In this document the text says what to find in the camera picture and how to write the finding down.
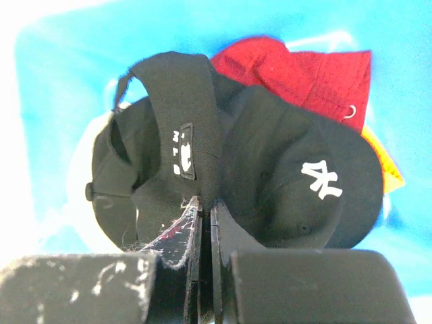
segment blue surface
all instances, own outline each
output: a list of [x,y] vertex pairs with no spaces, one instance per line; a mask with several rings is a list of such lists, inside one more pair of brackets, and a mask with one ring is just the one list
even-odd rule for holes
[[[357,248],[382,252],[409,296],[432,295],[432,6],[429,1],[120,1],[45,18],[23,29],[16,63],[38,221],[66,202],[65,177],[88,122],[110,108],[110,81],[163,51],[213,56],[267,34],[290,42],[343,30],[372,49],[367,123],[406,186]],[[320,45],[304,49],[321,50]],[[133,86],[127,101],[144,96]],[[90,252],[63,228],[44,252]]]

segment red cap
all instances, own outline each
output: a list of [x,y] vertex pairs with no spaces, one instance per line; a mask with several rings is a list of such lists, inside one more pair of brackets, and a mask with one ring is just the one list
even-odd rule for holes
[[362,131],[371,83],[370,51],[292,53],[282,42],[262,36],[241,40],[211,61],[231,79],[264,86],[295,106]]

